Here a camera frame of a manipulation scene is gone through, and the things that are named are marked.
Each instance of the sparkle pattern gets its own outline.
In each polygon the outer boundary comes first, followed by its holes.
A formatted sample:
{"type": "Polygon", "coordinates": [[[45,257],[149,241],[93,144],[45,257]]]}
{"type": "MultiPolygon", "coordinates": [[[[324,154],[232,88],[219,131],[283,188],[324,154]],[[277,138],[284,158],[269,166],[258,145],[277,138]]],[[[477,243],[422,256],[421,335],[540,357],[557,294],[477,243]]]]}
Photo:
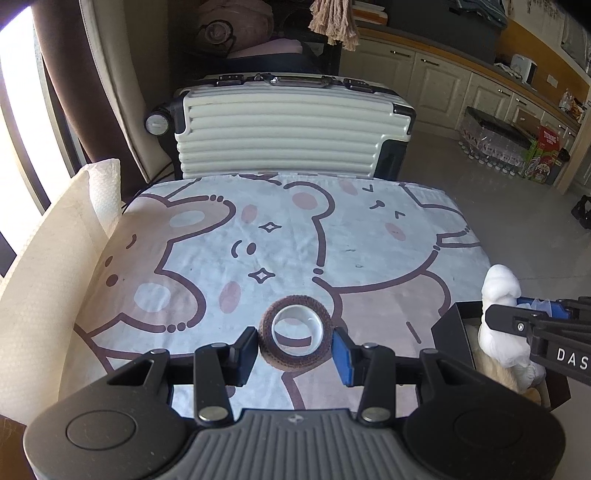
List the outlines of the sparkle pattern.
{"type": "Polygon", "coordinates": [[[263,267],[256,272],[249,273],[248,276],[254,278],[256,282],[260,285],[262,283],[265,283],[265,280],[269,280],[269,278],[275,277],[275,274],[273,272],[268,272],[263,267]]]}
{"type": "Polygon", "coordinates": [[[259,225],[259,228],[262,228],[267,233],[271,233],[273,230],[277,230],[278,228],[281,228],[281,225],[277,225],[276,223],[273,223],[273,222],[267,222],[264,225],[259,225]]]}

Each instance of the suitcase handle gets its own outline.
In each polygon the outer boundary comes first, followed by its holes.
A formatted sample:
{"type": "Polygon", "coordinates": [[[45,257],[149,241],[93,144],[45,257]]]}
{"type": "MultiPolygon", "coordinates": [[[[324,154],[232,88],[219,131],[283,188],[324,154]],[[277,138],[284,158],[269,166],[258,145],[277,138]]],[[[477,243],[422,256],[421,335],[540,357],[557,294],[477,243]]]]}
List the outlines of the suitcase handle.
{"type": "Polygon", "coordinates": [[[332,77],[298,77],[273,75],[272,73],[258,73],[255,80],[264,80],[269,85],[278,87],[311,87],[326,88],[333,83],[332,77]]]}

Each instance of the black cable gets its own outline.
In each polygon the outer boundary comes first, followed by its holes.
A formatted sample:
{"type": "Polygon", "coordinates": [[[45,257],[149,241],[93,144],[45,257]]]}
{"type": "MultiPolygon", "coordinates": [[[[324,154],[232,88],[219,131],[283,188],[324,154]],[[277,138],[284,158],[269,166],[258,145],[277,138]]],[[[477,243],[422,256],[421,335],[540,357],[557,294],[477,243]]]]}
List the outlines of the black cable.
{"type": "Polygon", "coordinates": [[[122,207],[122,212],[121,213],[125,213],[125,211],[127,210],[127,207],[131,204],[131,202],[133,202],[137,197],[139,197],[140,195],[142,195],[143,192],[145,192],[146,190],[148,190],[150,187],[153,187],[154,185],[156,185],[160,180],[165,179],[166,177],[168,177],[169,175],[172,175],[174,172],[168,173],[166,174],[164,177],[160,177],[160,175],[162,175],[166,169],[169,168],[169,166],[173,165],[172,162],[170,162],[169,164],[167,164],[162,170],[160,170],[152,180],[150,180],[146,186],[142,189],[139,189],[133,197],[131,197],[131,200],[128,201],[125,205],[123,205],[122,207]]]}

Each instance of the white suitcase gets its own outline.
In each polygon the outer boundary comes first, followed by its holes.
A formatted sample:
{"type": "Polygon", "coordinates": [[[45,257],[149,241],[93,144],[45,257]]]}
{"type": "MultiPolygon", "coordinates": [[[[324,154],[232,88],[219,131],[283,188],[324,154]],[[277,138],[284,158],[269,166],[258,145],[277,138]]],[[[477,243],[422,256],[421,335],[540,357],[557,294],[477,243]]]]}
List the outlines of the white suitcase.
{"type": "Polygon", "coordinates": [[[395,180],[415,111],[360,80],[233,74],[182,90],[148,117],[148,131],[158,133],[167,116],[185,179],[295,171],[395,180]]]}

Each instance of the countertop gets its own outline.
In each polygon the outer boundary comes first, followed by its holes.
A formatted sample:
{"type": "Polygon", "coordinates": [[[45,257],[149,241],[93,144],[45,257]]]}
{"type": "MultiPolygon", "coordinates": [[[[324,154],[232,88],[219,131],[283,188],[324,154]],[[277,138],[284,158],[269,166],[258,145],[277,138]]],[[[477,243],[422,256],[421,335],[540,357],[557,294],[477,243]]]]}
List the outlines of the countertop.
{"type": "Polygon", "coordinates": [[[472,57],[456,48],[449,47],[442,43],[403,30],[367,22],[358,21],[356,23],[359,29],[359,34],[363,38],[391,41],[393,43],[408,46],[416,50],[421,50],[451,60],[469,70],[500,83],[515,93],[519,93],[524,98],[536,103],[539,107],[552,114],[552,116],[555,116],[561,122],[564,122],[574,132],[578,132],[581,127],[575,120],[560,110],[558,105],[555,105],[550,100],[540,95],[530,85],[517,81],[511,75],[505,73],[494,65],[477,59],[476,57],[472,57]]]}

